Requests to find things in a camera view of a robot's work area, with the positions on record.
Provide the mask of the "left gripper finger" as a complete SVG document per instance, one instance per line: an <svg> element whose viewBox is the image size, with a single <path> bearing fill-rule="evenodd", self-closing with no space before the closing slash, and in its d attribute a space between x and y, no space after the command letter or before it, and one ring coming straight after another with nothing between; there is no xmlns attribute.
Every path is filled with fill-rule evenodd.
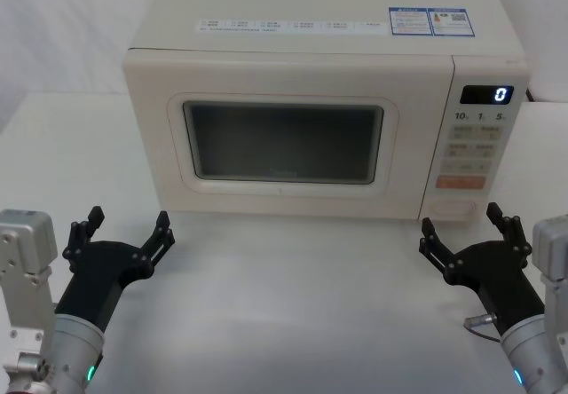
<svg viewBox="0 0 568 394"><path fill-rule="evenodd" d="M100 206L94 206L86 220L82 222L74 221L70 225L67 246L63 250L63 257L69 262L81 254L81 251L91 241L94 233L100 228L105 215Z"/></svg>
<svg viewBox="0 0 568 394"><path fill-rule="evenodd" d="M170 228L170 218L166 211L161 211L156 219L155 227L134 259L137 278L150 278L156 265L174 245L175 237Z"/></svg>

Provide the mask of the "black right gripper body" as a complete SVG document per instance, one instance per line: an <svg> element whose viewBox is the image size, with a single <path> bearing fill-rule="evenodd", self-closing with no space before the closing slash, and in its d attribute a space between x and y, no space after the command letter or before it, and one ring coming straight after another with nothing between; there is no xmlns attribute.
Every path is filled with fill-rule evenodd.
<svg viewBox="0 0 568 394"><path fill-rule="evenodd" d="M503 335L515 324L544 313L544 303L524 273L531 252L528 243L511 246L503 240L471 245L446 265L445 281L471 289L496 318L494 326Z"/></svg>

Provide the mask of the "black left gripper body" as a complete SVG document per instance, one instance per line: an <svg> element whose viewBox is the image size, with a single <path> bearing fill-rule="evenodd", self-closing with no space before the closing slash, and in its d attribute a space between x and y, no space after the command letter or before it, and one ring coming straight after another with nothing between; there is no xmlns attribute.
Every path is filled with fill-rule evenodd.
<svg viewBox="0 0 568 394"><path fill-rule="evenodd" d="M129 284L154 273L154 250L122 242L96 241L66 248L72 278L55 308L104 332Z"/></svg>

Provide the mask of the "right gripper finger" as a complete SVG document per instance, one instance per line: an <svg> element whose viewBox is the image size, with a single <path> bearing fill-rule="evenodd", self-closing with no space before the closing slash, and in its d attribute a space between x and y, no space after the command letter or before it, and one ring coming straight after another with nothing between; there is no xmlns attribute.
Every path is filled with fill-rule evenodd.
<svg viewBox="0 0 568 394"><path fill-rule="evenodd" d="M419 252L442 274L444 280L462 280L464 277L462 253L452 252L438 237L432 221L422 220Z"/></svg>
<svg viewBox="0 0 568 394"><path fill-rule="evenodd" d="M532 247L525 237L519 216L507 217L496 202L489 202L486 215L501 233L505 243L522 259L532 253Z"/></svg>

